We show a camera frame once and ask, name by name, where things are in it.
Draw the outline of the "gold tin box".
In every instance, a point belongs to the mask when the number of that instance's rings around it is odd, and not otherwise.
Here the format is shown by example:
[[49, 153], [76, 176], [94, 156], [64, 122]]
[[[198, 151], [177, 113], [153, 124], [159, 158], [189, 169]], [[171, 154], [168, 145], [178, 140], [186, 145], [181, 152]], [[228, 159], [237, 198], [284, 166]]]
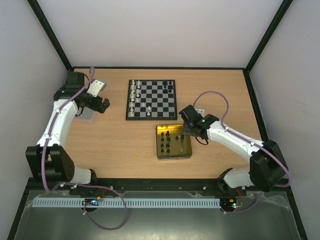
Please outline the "gold tin box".
[[156, 126], [156, 156], [159, 161], [191, 158], [193, 154], [191, 137], [184, 134], [183, 130], [183, 124]]

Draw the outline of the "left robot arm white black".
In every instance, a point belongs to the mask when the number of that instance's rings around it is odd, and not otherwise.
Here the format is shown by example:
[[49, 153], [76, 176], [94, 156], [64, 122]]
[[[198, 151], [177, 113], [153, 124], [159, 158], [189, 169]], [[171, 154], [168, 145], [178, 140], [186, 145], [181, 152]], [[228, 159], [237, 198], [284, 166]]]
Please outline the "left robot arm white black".
[[94, 78], [95, 69], [89, 74], [70, 71], [65, 83], [53, 96], [53, 110], [46, 129], [34, 146], [27, 147], [25, 156], [35, 181], [66, 182], [75, 185], [94, 184], [97, 175], [93, 169], [77, 167], [65, 150], [72, 122], [85, 108], [103, 114], [110, 106], [107, 98], [99, 96], [106, 83]]

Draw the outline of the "black silver chess board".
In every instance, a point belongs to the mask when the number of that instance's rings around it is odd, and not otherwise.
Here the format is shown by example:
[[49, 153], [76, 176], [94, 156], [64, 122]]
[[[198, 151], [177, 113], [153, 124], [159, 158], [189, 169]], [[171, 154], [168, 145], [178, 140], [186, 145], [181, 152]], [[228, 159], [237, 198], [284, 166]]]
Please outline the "black silver chess board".
[[[148, 106], [151, 116], [147, 116]], [[127, 121], [177, 120], [174, 79], [130, 79], [126, 103]]]

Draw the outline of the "silver tin lid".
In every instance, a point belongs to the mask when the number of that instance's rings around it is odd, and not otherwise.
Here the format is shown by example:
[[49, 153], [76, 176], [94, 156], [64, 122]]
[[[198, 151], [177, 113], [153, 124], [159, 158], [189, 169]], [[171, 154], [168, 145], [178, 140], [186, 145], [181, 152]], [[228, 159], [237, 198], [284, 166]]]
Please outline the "silver tin lid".
[[80, 116], [75, 116], [74, 121], [93, 124], [97, 118], [97, 113], [89, 108], [85, 108]]

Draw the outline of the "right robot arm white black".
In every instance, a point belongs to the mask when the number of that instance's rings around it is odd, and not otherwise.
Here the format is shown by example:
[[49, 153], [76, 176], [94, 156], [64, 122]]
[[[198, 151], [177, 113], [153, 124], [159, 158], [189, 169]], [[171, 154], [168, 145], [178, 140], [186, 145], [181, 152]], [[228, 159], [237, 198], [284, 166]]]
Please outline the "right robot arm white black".
[[286, 187], [280, 181], [289, 175], [289, 170], [276, 142], [249, 138], [212, 114], [202, 116], [192, 105], [179, 115], [187, 127], [187, 135], [200, 137], [206, 144], [220, 143], [249, 163], [248, 167], [228, 168], [219, 176], [218, 191], [222, 195], [229, 196], [236, 188], [245, 186], [254, 186], [263, 192], [269, 192], [274, 186]]

